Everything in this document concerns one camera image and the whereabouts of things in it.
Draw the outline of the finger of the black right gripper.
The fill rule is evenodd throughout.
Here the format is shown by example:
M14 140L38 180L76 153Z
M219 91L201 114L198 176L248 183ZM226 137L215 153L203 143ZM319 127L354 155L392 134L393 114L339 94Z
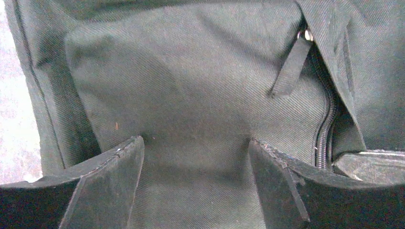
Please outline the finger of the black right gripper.
M401 151L346 151L332 155L335 173L381 185L405 183L405 153Z

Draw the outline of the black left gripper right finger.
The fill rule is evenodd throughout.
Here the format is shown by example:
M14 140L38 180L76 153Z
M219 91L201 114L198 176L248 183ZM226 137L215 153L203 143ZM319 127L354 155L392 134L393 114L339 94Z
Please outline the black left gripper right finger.
M344 177L252 139L249 157L268 229L402 229L405 186Z

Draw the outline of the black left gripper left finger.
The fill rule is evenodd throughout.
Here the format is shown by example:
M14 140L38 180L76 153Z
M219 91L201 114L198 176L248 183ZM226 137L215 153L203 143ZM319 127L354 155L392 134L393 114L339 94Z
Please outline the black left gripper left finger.
M35 182L0 187L3 229L128 229L144 140L117 147Z

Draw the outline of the black backpack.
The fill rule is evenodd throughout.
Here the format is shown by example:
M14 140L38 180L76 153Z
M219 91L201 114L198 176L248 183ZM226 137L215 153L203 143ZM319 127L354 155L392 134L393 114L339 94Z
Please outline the black backpack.
M405 152L402 0L7 0L43 177L132 137L129 229L267 229L256 139Z

